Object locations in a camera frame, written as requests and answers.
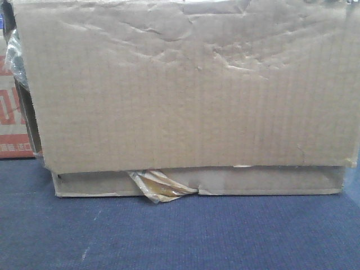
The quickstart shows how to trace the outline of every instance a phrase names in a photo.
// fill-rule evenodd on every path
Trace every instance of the box flap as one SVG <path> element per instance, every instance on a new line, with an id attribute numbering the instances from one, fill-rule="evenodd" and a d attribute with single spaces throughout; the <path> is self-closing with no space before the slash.
<path id="1" fill-rule="evenodd" d="M 355 4 L 13 6 L 45 162 L 56 173 L 356 162 Z"/>

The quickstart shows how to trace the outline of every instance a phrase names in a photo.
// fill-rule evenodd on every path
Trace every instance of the torn tape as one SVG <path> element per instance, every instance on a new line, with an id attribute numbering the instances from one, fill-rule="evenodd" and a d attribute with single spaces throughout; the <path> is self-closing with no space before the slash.
<path id="1" fill-rule="evenodd" d="M 160 170 L 127 171 L 131 179 L 153 203 L 168 202 L 181 196 L 197 193 L 198 190 L 168 178 Z"/>

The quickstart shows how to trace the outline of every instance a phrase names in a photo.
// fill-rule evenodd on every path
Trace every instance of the blue carpet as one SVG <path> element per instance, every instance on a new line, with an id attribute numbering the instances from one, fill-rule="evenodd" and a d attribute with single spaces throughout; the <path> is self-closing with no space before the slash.
<path id="1" fill-rule="evenodd" d="M 360 269 L 360 169 L 330 196 L 59 199 L 0 161 L 0 269 Z"/>

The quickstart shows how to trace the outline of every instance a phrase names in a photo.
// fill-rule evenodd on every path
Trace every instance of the cardboard box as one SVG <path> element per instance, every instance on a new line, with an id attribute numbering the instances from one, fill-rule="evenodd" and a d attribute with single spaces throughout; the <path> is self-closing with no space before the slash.
<path id="1" fill-rule="evenodd" d="M 33 156 L 33 151 L 21 116 L 14 78 L 3 66 L 5 53 L 6 42 L 0 33 L 0 159 L 27 158 Z"/>
<path id="2" fill-rule="evenodd" d="M 55 181 L 356 165 L 356 3 L 14 0 L 13 9 Z"/>

